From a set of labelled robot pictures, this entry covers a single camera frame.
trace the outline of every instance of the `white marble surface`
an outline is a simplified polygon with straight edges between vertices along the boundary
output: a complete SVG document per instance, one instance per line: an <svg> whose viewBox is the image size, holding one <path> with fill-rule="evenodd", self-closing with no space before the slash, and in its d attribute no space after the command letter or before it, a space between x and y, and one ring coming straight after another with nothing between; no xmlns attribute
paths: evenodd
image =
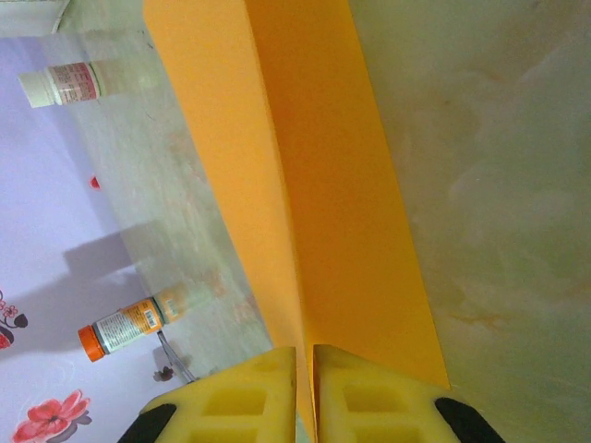
<svg viewBox="0 0 591 443"><path fill-rule="evenodd" d="M590 441L590 2L352 7L452 384L508 441ZM44 45L116 60L69 109L149 290L191 288L198 376L271 344L140 11L74 0Z"/></svg>

